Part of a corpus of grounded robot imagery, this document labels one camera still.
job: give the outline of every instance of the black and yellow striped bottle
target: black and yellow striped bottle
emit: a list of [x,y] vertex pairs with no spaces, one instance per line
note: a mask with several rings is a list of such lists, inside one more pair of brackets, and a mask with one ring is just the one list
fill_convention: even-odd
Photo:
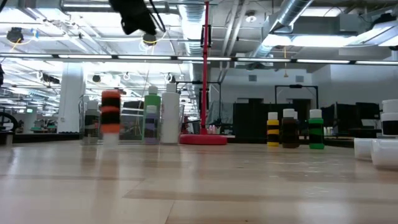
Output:
[[279,120],[278,112],[268,113],[267,144],[269,147],[279,146]]

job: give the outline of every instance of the ceiling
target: ceiling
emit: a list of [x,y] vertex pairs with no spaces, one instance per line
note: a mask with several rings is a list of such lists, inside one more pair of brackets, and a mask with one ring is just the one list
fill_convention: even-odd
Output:
[[[92,1],[64,1],[70,3],[91,3]],[[179,9],[185,1],[169,1],[173,9]],[[267,16],[277,12],[282,1],[249,1],[246,12],[252,11],[256,20],[248,22],[243,19],[238,30],[237,39],[232,46],[231,55],[246,54],[253,51],[263,41],[262,27]],[[231,18],[231,9],[235,4],[232,0],[212,1],[210,9],[210,23],[212,25],[212,42],[210,55],[220,56],[223,51],[224,37],[227,33],[228,22]],[[349,14],[377,11],[381,8],[391,7],[396,1],[315,1],[304,11],[302,16],[336,17],[343,11],[349,9]],[[125,35],[120,26],[121,17],[115,12],[95,12],[93,10],[62,11],[56,8],[16,8],[6,7],[0,13],[0,52],[14,53],[42,53],[42,54],[115,54],[115,55],[188,55],[187,46],[192,43],[199,43],[198,39],[188,40],[187,36],[197,33],[198,29],[187,30],[182,27],[182,17],[178,14],[161,14],[166,26],[166,33],[159,32],[158,42],[154,47],[148,47],[142,42],[143,33],[137,31],[129,36]],[[11,27],[23,28],[24,41],[21,44],[14,44],[6,39],[7,32]],[[350,48],[326,48],[326,47],[300,47],[286,46],[274,47],[271,50],[273,57],[287,58],[327,58],[327,59],[384,59],[389,56],[390,50],[387,47],[350,47]],[[38,77],[46,73],[62,81],[63,62],[61,61],[38,61],[22,58],[4,58],[1,62],[6,73],[4,82],[10,85],[22,86],[47,86]],[[140,100],[147,94],[149,85],[165,89],[168,75],[173,75],[176,80],[192,81],[197,77],[193,74],[199,70],[201,65],[191,63],[116,63],[116,62],[85,62],[85,73],[87,74],[87,93],[100,95],[102,90],[98,87],[115,85],[120,88],[135,88],[128,91],[124,100]],[[301,70],[303,75],[309,74],[319,65],[287,65],[275,64],[266,67],[265,70],[255,70],[251,73],[269,73],[263,76],[256,85],[272,83],[270,78],[272,72],[281,68],[288,70]],[[217,81],[220,71],[219,63],[211,64],[211,80]],[[242,77],[239,74],[247,72],[242,68],[230,68],[225,78],[226,84],[239,84]],[[101,75],[101,83],[92,81],[93,75]],[[186,102],[186,113],[197,113],[197,90],[189,84],[181,88],[182,99]],[[3,98],[14,100],[2,100],[0,103],[8,108],[13,106],[31,103],[32,99],[37,102],[51,103],[51,113],[57,111],[59,102],[60,87],[53,88],[3,88]]]

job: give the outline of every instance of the red pole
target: red pole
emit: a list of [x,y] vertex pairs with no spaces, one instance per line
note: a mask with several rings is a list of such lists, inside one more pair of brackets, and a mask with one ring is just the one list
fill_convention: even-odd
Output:
[[208,0],[205,0],[205,7],[206,7],[206,12],[205,12],[205,37],[204,37],[204,45],[203,45],[203,89],[201,93],[201,128],[200,128],[200,134],[207,134],[207,129],[206,129],[206,102],[207,102],[207,94],[206,94],[206,89],[207,89],[207,47],[208,47],[208,24],[209,24],[209,2]]

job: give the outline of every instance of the bottle cap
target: bottle cap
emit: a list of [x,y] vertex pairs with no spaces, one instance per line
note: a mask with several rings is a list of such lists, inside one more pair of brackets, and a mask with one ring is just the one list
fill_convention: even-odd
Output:
[[151,94],[151,95],[157,95],[157,87],[156,87],[156,86],[150,86],[150,87],[148,88],[148,92],[149,92],[149,94]]
[[155,106],[155,105],[148,105],[148,106],[147,106],[147,113],[157,113],[157,106]]
[[322,118],[322,110],[310,110],[310,118]]
[[284,109],[284,118],[294,118],[294,109]]
[[278,120],[278,112],[269,112],[268,120]]
[[87,109],[98,110],[98,101],[90,100],[89,102],[87,102]]
[[166,91],[168,93],[175,93],[175,90],[177,89],[177,85],[175,83],[168,83],[166,84]]

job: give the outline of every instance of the white bottle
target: white bottle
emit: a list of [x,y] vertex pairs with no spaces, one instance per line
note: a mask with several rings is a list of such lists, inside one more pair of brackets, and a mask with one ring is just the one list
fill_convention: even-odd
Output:
[[178,144],[180,136],[180,95],[175,92],[176,84],[168,83],[162,94],[160,143]]

